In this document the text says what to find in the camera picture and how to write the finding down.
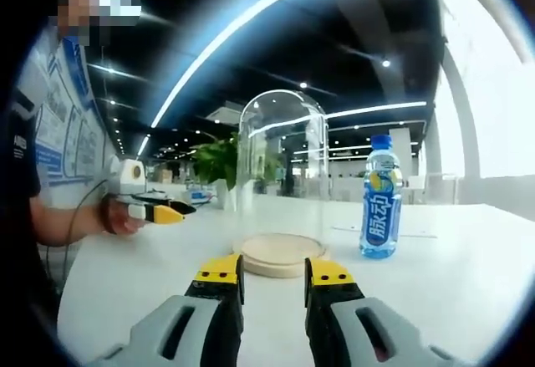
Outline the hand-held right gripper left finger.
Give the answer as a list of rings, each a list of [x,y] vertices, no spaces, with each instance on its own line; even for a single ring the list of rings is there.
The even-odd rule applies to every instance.
[[[135,324],[128,344],[91,366],[235,366],[244,328],[242,255],[210,260],[183,295]]]

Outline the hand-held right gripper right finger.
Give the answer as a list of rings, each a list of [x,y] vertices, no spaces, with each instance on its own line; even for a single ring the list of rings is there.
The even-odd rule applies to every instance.
[[[347,268],[307,258],[305,332],[316,366],[458,366],[460,360],[422,343],[410,321],[365,297]]]

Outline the person's left hand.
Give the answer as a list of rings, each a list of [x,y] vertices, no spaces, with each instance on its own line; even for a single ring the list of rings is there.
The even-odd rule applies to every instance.
[[[104,230],[116,236],[129,236],[146,225],[143,220],[128,215],[127,205],[113,196],[106,196],[99,205]]]

